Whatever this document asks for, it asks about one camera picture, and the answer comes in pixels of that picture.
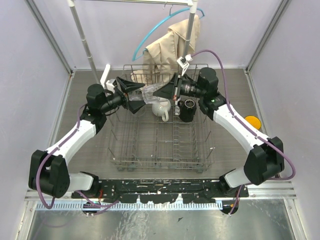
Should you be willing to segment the cream speckled ceramic mug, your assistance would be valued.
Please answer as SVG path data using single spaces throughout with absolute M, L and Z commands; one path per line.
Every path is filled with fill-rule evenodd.
M 171 103 L 169 100 L 153 103 L 151 109 L 153 114 L 157 117 L 161 117 L 163 122 L 167 122 L 169 120 L 169 111 L 171 109 Z

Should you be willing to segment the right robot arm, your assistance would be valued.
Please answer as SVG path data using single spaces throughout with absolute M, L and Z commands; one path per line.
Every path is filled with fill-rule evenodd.
M 231 197 L 241 185 L 260 185 L 285 169 L 283 142 L 255 129 L 240 116 L 226 95 L 218 91 L 219 79 L 214 69 L 203 67 L 197 80 L 175 73 L 171 80 L 153 92 L 155 97 L 177 100 L 181 96 L 198 99 L 203 114 L 225 128 L 247 153 L 244 166 L 219 177 L 219 191 Z

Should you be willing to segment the black mug cream inside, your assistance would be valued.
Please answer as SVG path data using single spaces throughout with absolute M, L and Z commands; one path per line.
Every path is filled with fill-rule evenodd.
M 179 107 L 179 118 L 185 123 L 192 122 L 197 110 L 197 106 L 194 100 L 192 99 L 180 100 L 178 102 L 178 107 Z

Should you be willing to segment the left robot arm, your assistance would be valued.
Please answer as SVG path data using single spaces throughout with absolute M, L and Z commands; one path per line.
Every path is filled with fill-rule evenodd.
M 78 150 L 97 135 L 107 117 L 120 107 L 135 114 L 144 105 L 143 100 L 129 99 L 129 94 L 145 86 L 117 77 L 108 81 L 106 87 L 92 84 L 87 89 L 86 104 L 78 111 L 75 126 L 57 143 L 47 150 L 36 150 L 31 156 L 28 186 L 54 198 L 61 198 L 67 192 L 82 191 L 88 198 L 100 193 L 99 178 L 91 173 L 70 173 L 68 165 Z

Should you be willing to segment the yellow plastic cup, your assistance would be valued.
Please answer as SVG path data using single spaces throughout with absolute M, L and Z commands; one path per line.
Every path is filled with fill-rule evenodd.
M 250 123 L 255 129 L 260 130 L 262 127 L 261 121 L 253 115 L 248 115 L 244 118 L 248 123 Z

